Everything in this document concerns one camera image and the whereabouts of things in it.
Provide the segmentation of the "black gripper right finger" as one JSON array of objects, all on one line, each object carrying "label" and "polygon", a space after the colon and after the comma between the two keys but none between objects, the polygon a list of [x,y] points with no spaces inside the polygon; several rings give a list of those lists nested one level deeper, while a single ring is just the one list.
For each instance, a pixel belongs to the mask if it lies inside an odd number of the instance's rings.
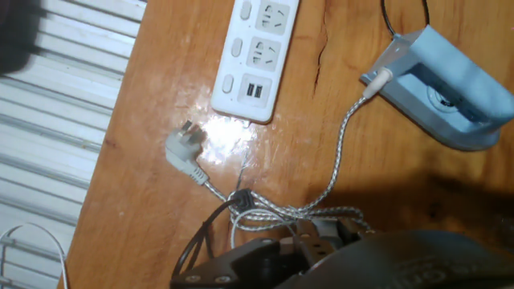
[{"label": "black gripper right finger", "polygon": [[282,283],[303,289],[511,288],[513,255],[439,230],[375,234]]}]

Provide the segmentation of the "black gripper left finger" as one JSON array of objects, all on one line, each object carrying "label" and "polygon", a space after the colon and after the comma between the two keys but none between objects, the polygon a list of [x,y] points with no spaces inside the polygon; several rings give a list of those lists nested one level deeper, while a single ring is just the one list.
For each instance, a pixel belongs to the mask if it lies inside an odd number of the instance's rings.
[{"label": "black gripper left finger", "polygon": [[299,220],[291,237],[257,238],[174,276],[172,289],[278,288],[371,230],[350,218]]}]

